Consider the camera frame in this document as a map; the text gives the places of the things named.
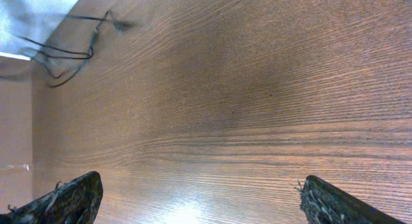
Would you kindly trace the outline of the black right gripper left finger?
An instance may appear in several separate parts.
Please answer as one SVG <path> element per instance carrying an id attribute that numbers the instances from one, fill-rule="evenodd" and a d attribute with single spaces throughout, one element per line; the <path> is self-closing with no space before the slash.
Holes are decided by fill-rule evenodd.
<path id="1" fill-rule="evenodd" d="M 22 207 L 8 207 L 3 224 L 93 223 L 103 198 L 100 174 L 90 171 Z"/>

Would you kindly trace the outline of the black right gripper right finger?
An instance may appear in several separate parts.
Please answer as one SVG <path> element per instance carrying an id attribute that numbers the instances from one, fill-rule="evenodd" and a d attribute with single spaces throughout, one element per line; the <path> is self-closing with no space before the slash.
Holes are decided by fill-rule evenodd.
<path id="1" fill-rule="evenodd" d="M 295 189 L 309 224 L 404 223 L 314 175 Z"/>

